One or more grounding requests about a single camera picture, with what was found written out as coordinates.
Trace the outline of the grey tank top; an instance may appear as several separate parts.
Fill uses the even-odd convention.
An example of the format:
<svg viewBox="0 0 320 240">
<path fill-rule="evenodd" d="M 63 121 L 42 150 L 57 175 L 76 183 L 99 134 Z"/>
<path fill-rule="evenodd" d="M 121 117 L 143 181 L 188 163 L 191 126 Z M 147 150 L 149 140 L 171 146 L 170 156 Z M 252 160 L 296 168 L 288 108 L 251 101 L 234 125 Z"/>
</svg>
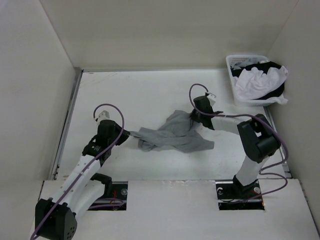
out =
<svg viewBox="0 0 320 240">
<path fill-rule="evenodd" d="M 158 129 L 141 127 L 130 135 L 138 140 L 138 148 L 145 152 L 167 147 L 182 153 L 212 150 L 215 143 L 197 132 L 198 124 L 190 116 L 188 112 L 175 110 Z"/>
</svg>

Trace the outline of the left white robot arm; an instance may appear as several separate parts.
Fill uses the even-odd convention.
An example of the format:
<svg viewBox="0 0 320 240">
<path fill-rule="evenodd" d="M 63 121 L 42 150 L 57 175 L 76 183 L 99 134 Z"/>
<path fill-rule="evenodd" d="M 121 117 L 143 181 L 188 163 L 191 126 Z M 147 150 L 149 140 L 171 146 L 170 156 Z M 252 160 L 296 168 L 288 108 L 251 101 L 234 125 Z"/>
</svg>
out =
<svg viewBox="0 0 320 240">
<path fill-rule="evenodd" d="M 78 220 L 98 198 L 108 199 L 112 186 L 93 179 L 110 157 L 112 148 L 125 142 L 130 133 L 124 125 L 101 120 L 96 135 L 83 149 L 71 174 L 52 196 L 40 198 L 35 206 L 34 232 L 30 239 L 71 240 Z"/>
</svg>

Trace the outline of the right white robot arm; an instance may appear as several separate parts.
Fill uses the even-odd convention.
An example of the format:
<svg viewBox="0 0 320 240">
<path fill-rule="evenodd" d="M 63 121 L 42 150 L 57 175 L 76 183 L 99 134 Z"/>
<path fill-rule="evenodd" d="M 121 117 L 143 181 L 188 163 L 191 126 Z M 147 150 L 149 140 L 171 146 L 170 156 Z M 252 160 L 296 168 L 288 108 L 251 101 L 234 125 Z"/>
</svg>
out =
<svg viewBox="0 0 320 240">
<path fill-rule="evenodd" d="M 263 114 L 250 116 L 248 120 L 237 117 L 218 116 L 213 111 L 210 99 L 204 95 L 193 99 L 195 109 L 190 118 L 214 131 L 225 131 L 240 137 L 245 158 L 240 170 L 232 179 L 232 192 L 238 198 L 245 197 L 257 180 L 259 171 L 281 146 L 271 131 L 271 126 Z"/>
</svg>

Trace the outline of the white tank top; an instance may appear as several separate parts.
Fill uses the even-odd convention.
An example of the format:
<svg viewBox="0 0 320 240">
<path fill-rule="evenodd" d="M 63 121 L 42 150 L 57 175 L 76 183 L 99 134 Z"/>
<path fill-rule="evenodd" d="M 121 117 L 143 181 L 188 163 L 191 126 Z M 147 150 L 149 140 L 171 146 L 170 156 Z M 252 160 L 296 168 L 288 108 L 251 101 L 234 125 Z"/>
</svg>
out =
<svg viewBox="0 0 320 240">
<path fill-rule="evenodd" d="M 267 73 L 253 67 L 251 70 L 242 70 L 238 77 L 234 77 L 235 96 L 241 101 L 256 100 L 277 90 L 285 83 L 289 75 L 288 70 L 271 67 Z"/>
</svg>

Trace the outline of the black tank top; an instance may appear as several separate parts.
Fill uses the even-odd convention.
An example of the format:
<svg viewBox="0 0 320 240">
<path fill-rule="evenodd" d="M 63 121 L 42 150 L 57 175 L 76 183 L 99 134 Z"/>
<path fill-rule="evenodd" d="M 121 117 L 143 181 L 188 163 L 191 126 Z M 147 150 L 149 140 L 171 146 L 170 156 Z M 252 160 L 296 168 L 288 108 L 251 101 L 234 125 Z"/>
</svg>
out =
<svg viewBox="0 0 320 240">
<path fill-rule="evenodd" d="M 243 63 L 236 63 L 233 67 L 231 67 L 231 73 L 233 77 L 239 77 L 242 70 L 251 70 L 253 67 L 258 68 L 258 70 L 262 70 L 266 74 L 268 69 L 271 67 L 279 69 L 281 66 L 283 66 L 273 61 L 252 61 L 252 62 L 247 61 L 246 63 L 248 65 L 244 65 Z M 285 83 L 283 83 L 278 89 L 268 93 L 267 95 L 261 98 L 254 99 L 254 100 L 267 100 L 270 98 L 277 98 L 283 94 L 284 90 L 285 90 Z"/>
</svg>

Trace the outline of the white plastic laundry basket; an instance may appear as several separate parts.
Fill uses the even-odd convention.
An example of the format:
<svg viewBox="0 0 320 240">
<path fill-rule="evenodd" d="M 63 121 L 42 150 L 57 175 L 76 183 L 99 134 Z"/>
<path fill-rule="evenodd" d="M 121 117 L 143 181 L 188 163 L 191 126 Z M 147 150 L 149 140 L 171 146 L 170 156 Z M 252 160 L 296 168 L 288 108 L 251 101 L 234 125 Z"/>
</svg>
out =
<svg viewBox="0 0 320 240">
<path fill-rule="evenodd" d="M 226 60 L 226 65 L 228 69 L 228 75 L 230 79 L 230 85 L 231 85 L 231 90 L 233 94 L 233 99 L 234 99 L 234 104 L 236 106 L 240 107 L 266 107 L 269 106 L 273 103 L 274 101 L 267 99 L 267 100 L 240 100 L 236 96 L 235 93 L 235 79 L 232 75 L 231 72 L 231 67 L 234 66 L 235 63 L 238 62 L 245 62 L 248 59 L 256 58 L 258 61 L 268 61 L 269 59 L 264 56 L 264 55 L 253 55 L 253 54 L 233 54 L 233 55 L 228 55 L 225 60 Z"/>
</svg>

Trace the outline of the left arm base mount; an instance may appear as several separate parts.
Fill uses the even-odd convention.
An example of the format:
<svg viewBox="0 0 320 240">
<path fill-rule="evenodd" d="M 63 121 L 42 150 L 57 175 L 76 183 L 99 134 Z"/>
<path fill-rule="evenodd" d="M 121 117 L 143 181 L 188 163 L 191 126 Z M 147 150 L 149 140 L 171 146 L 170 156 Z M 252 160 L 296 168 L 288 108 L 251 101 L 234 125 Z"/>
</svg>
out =
<svg viewBox="0 0 320 240">
<path fill-rule="evenodd" d="M 127 181 L 113 181 L 104 194 L 93 202 L 89 211 L 125 211 L 129 185 Z"/>
</svg>

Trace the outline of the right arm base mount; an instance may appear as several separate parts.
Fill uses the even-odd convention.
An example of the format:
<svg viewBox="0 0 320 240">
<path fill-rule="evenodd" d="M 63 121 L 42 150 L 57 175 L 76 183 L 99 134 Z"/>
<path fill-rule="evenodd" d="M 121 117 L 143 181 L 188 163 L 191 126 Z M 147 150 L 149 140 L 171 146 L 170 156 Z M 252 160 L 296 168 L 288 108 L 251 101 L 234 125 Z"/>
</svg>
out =
<svg viewBox="0 0 320 240">
<path fill-rule="evenodd" d="M 240 189 L 232 180 L 216 181 L 216 194 L 220 211 L 261 210 L 264 211 L 259 181 L 256 180 L 247 189 Z"/>
</svg>

